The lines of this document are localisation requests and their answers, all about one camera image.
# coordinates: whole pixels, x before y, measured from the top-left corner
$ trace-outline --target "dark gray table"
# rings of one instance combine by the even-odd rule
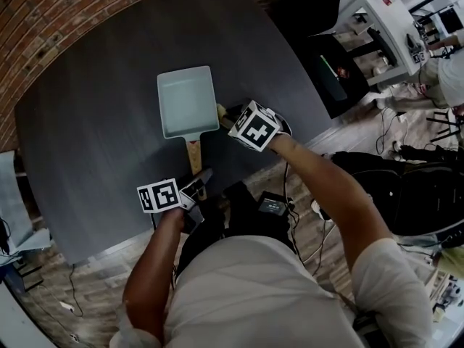
[[[252,0],[144,0],[80,39],[16,107],[30,184],[60,250],[81,261],[150,228],[137,186],[189,172],[162,136],[157,75],[209,65],[218,103],[252,98],[308,142],[331,121],[299,60]],[[202,136],[209,194],[276,160],[224,130]]]

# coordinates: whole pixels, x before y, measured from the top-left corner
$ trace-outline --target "box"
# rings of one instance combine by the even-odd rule
[[[228,135],[246,147],[261,152],[280,128],[271,109],[250,101]]]
[[[137,187],[137,192],[144,212],[164,212],[182,205],[175,179]]]

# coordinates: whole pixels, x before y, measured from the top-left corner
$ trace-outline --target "person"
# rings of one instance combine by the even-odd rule
[[[438,50],[446,46],[464,45],[464,30],[428,47]],[[430,86],[418,98],[397,98],[389,96],[377,99],[379,109],[389,108],[398,112],[415,109],[453,108],[456,115],[464,115],[464,51],[460,50],[449,59],[430,58],[422,68],[406,80]]]
[[[393,346],[429,347],[432,311],[425,287],[361,186],[289,135],[277,135],[268,146],[291,165],[338,225],[358,310],[376,314]],[[279,223],[254,225],[247,218],[256,220],[256,215],[248,209],[242,215],[234,206],[243,189],[233,187],[225,194],[232,197],[232,233],[223,238],[220,225],[212,225],[223,219],[216,213],[205,216],[187,238],[167,316],[183,211],[162,216],[125,286],[125,312],[110,346],[364,347],[352,327],[354,313],[316,283],[287,234],[282,238],[282,231],[271,228]],[[204,241],[198,251],[193,242],[189,245],[195,236],[217,240]]]
[[[464,248],[443,249],[434,255],[434,266],[459,279],[464,278]]]

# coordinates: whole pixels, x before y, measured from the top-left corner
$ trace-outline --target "black cable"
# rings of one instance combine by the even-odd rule
[[[324,250],[324,240],[326,239],[326,223],[327,223],[327,220],[324,220],[324,226],[323,226],[323,232],[322,232],[322,241],[320,243],[320,251],[319,251],[319,265],[316,268],[316,270],[314,271],[314,273],[312,274],[313,277],[316,276],[316,273],[319,271],[320,265],[322,264],[322,252]]]
[[[154,216],[153,216],[153,213],[152,213],[152,212],[150,212],[150,218],[152,219],[153,229],[157,229],[157,224],[156,224],[156,222],[154,221]]]
[[[423,149],[426,149],[427,151],[430,151],[430,149],[427,149],[427,146],[434,146],[435,149],[436,149],[436,144],[433,144],[433,143],[427,143],[427,144],[423,147]]]
[[[9,227],[8,222],[7,222],[4,218],[0,217],[0,222],[5,223],[5,225],[6,225],[7,228],[8,228],[8,232],[9,232],[9,234],[7,235],[7,240],[8,240],[8,239],[12,236],[12,230],[11,230],[11,228]]]
[[[73,276],[74,270],[75,270],[75,264],[72,265],[72,270],[71,270],[71,273],[70,273],[68,278],[70,279],[70,283],[71,283],[71,286],[72,286],[72,298],[74,299],[75,304],[78,306],[78,308],[80,310],[80,315],[76,315],[73,311],[71,311],[71,312],[75,317],[82,318],[82,317],[84,317],[84,312],[82,311],[82,308],[80,307],[80,305],[78,303],[78,300],[75,298],[75,287],[74,287],[73,280],[71,279],[72,276]]]
[[[287,196],[287,174],[289,173],[289,164],[286,163],[285,165],[285,171],[283,172],[283,196],[285,197],[285,205],[286,205],[286,209],[288,210],[291,218],[293,219],[295,225],[291,225],[291,241],[293,242],[293,246],[295,248],[295,251],[297,252],[297,255],[298,255],[298,259],[301,263],[303,263],[303,259],[302,259],[302,256],[301,254],[299,253],[299,250],[298,250],[298,247],[297,247],[297,240],[295,239],[295,230],[297,229],[298,227],[298,223],[299,223],[299,214],[292,210],[290,208],[290,205],[289,205],[289,198]]]
[[[384,119],[384,115],[385,115],[385,112],[386,112],[387,108],[384,108],[383,110],[380,111],[380,115],[382,116],[382,135],[379,136],[376,140],[376,151],[377,151],[377,154],[383,154],[384,151],[385,151],[385,136],[389,133],[390,129],[392,128],[392,124],[393,124],[393,120],[398,117],[398,120],[399,120],[399,116],[395,115],[391,118],[391,121],[390,121],[390,125],[389,127],[385,130],[385,119]],[[378,147],[378,142],[381,141],[381,149],[379,149]]]

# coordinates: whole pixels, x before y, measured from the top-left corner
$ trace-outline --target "hand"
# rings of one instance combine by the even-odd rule
[[[274,152],[281,154],[281,151],[286,148],[292,148],[295,144],[295,140],[288,134],[277,134],[270,140],[266,146],[272,149]]]
[[[163,213],[159,224],[166,223],[167,225],[174,225],[179,231],[183,230],[183,224],[185,222],[183,215],[184,209],[176,207],[175,209],[168,210]]]
[[[457,107],[453,107],[452,113],[454,113],[456,116],[464,116],[464,104],[461,104]]]
[[[427,50],[434,51],[443,48],[443,43],[439,41],[438,43],[433,43],[431,45],[427,45]]]

